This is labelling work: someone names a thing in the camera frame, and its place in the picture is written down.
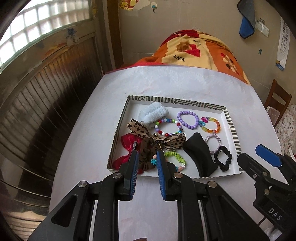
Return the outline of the striped cardboard tray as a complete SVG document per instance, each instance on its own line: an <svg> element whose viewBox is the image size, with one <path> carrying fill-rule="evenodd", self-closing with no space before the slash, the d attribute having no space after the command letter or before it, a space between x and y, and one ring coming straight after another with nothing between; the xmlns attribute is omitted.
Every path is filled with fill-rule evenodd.
<svg viewBox="0 0 296 241"><path fill-rule="evenodd" d="M185 99L127 97L115 131L107 169L119 170L133 149L139 152L138 171L157 177L157 151L175 170L206 179L243 173L237 164L241 147L226 107Z"/></svg>

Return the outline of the black hair claw clip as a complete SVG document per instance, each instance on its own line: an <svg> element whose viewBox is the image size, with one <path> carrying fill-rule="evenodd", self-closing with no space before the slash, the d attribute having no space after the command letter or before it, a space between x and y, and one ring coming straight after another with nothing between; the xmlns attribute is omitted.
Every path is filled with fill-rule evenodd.
<svg viewBox="0 0 296 241"><path fill-rule="evenodd" d="M210 177L218 169L200 133L194 133L183 143L183 150L194 161L201 178Z"/></svg>

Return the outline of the leopard print ribbon bow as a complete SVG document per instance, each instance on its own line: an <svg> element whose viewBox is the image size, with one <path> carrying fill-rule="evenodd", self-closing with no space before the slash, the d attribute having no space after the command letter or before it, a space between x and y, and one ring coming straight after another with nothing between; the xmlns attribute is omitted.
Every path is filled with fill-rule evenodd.
<svg viewBox="0 0 296 241"><path fill-rule="evenodd" d="M159 133L150 134L149 130L134 120L133 118L126 126L131 130L132 134L140 137L140 138L149 138L153 140L157 145L160 145L162 148L175 151L176 149L182 149L183 143L186 141L186 135L184 133L175 133L168 136L163 136Z"/></svg>

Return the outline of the red satin bow clip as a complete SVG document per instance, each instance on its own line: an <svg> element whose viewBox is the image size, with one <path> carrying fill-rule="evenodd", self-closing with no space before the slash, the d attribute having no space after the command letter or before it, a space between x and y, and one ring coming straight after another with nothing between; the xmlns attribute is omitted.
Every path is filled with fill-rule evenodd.
<svg viewBox="0 0 296 241"><path fill-rule="evenodd" d="M119 170L119 168L122 164L127 163L129 161L130 156L133 151L134 142L137 143L135 146L135 149L137 151L140 150L140 144L142 143L143 138L140 138L140 137L138 137L134 134L131 134L131 133L127 133L125 135L122 135L120 140L121 140L121 145L123 146L123 148L125 150L128 151L128 154L125 156L121 156L112 162L111 168L114 170Z"/></svg>

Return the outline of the brown scrunchie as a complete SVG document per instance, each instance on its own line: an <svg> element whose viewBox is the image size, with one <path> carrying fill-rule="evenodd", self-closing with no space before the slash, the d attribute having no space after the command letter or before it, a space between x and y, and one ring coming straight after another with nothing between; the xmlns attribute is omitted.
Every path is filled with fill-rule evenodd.
<svg viewBox="0 0 296 241"><path fill-rule="evenodd" d="M149 139L144 138L141 145L140 145L140 152L139 152L139 168L143 171L147 171L150 169L155 168L155 164L151 163L153 156L157 154L159 150L159 146L156 143Z"/></svg>

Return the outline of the wall calendar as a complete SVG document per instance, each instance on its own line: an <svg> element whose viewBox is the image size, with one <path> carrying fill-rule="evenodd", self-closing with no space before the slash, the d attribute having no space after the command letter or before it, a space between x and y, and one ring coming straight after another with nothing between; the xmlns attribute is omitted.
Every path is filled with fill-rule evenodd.
<svg viewBox="0 0 296 241"><path fill-rule="evenodd" d="M280 38L277 49L275 65L283 71L287 62L288 51L290 47L290 29L287 23L280 18Z"/></svg>

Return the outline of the white wall switch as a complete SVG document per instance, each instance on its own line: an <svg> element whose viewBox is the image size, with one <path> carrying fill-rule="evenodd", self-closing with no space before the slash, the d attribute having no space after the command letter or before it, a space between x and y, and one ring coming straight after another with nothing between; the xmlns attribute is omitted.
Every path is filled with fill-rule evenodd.
<svg viewBox="0 0 296 241"><path fill-rule="evenodd" d="M264 36L268 38L269 36L269 28L262 22L256 21L255 28L262 33Z"/></svg>

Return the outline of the dark wooden slatted door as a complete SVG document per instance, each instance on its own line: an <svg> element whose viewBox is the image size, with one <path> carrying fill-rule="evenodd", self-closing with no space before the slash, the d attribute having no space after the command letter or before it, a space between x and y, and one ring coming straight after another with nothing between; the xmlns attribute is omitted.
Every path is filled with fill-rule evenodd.
<svg viewBox="0 0 296 241"><path fill-rule="evenodd" d="M1 105L1 216L27 240L49 212L67 139L102 78L95 37L63 47Z"/></svg>

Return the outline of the light blue fluffy scrunchie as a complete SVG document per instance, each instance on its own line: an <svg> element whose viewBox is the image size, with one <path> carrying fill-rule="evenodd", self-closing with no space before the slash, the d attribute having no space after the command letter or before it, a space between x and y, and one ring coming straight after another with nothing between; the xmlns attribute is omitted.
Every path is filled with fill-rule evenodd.
<svg viewBox="0 0 296 241"><path fill-rule="evenodd" d="M144 109L142 109L138 116L138 121L145 126L164 118L169 114L169 111L159 102L153 102Z"/></svg>

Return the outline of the orange patterned blanket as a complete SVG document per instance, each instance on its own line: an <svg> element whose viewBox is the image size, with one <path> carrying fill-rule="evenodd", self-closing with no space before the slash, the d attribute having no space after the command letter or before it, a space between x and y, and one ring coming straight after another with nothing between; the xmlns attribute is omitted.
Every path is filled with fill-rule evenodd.
<svg viewBox="0 0 296 241"><path fill-rule="evenodd" d="M245 72L230 48L220 39L198 30L181 30L171 34L152 54L134 64L136 66L180 65L221 72L250 85Z"/></svg>

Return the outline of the glass block window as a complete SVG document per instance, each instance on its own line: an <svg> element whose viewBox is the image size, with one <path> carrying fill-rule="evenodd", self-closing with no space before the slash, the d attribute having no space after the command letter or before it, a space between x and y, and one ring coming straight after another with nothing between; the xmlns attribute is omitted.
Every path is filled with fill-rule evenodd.
<svg viewBox="0 0 296 241"><path fill-rule="evenodd" d="M1 37L1 66L31 42L72 23L90 18L90 1L30 1Z"/></svg>

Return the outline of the floral bedsheet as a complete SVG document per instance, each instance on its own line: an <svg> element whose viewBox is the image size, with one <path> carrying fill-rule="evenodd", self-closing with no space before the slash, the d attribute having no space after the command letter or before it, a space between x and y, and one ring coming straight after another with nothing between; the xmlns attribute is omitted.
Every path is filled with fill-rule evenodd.
<svg viewBox="0 0 296 241"><path fill-rule="evenodd" d="M289 105L275 132L280 142L281 153L290 154L295 157L295 104Z"/></svg>

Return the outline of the blue grey hanging cloth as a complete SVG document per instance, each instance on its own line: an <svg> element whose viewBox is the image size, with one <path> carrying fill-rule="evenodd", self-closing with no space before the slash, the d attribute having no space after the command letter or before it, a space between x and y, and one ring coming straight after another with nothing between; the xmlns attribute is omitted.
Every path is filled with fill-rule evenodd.
<svg viewBox="0 0 296 241"><path fill-rule="evenodd" d="M242 15L240 37L246 39L255 32L255 10L253 0L240 0L237 8Z"/></svg>

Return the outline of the wooden chair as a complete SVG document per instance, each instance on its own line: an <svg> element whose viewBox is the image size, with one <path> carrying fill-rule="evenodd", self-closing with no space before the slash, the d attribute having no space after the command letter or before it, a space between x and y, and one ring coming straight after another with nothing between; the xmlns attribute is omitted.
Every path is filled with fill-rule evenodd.
<svg viewBox="0 0 296 241"><path fill-rule="evenodd" d="M292 95L285 91L274 79L267 99L264 103L265 110L274 112L276 116L276 118L273 118L274 121L272 122L274 127L276 127L280 119L283 117L291 99Z"/></svg>

